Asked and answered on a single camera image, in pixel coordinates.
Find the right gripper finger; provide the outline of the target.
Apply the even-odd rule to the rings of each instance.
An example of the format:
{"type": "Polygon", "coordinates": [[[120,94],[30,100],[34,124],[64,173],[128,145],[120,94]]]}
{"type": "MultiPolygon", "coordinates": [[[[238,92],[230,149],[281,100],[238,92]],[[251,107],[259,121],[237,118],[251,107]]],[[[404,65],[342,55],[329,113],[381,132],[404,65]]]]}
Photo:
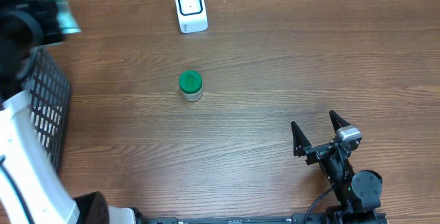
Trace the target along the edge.
{"type": "Polygon", "coordinates": [[[291,123],[291,129],[294,143],[294,155],[297,157],[305,156],[307,150],[311,148],[311,143],[295,121],[291,123]]]}
{"type": "Polygon", "coordinates": [[[340,128],[351,125],[349,122],[340,117],[334,110],[330,110],[329,117],[335,133],[337,133],[340,128]]]}

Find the green lid jar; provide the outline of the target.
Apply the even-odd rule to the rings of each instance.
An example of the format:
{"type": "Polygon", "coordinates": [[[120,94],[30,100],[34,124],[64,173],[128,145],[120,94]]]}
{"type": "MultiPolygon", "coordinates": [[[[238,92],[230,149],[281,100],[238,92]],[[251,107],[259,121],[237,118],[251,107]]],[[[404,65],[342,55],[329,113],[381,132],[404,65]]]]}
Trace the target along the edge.
{"type": "Polygon", "coordinates": [[[204,93],[201,75],[193,70],[183,72],[179,77],[179,88],[184,99],[198,101],[204,93]]]}

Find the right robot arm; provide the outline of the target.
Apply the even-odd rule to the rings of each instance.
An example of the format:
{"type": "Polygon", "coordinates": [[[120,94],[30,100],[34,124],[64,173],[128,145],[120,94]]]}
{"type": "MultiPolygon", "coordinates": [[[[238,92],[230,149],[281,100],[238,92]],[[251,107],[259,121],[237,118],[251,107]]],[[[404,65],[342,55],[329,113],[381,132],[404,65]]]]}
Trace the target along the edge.
{"type": "Polygon", "coordinates": [[[382,177],[373,170],[355,172],[349,162],[362,140],[361,131],[334,110],[329,117],[335,132],[330,142],[313,147],[299,125],[291,122],[294,155],[308,165],[318,164],[330,188],[304,214],[293,214],[292,223],[387,223],[381,206],[382,177]]]}

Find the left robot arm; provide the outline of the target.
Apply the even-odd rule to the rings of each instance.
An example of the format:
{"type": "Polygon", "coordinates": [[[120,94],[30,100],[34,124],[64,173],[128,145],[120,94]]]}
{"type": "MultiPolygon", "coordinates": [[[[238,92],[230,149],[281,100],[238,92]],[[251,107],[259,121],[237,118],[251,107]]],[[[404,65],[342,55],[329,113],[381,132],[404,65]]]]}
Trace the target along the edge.
{"type": "Polygon", "coordinates": [[[47,46],[79,31],[67,0],[1,0],[1,203],[12,223],[141,222],[99,192],[71,197],[58,177],[71,88],[47,46]]]}

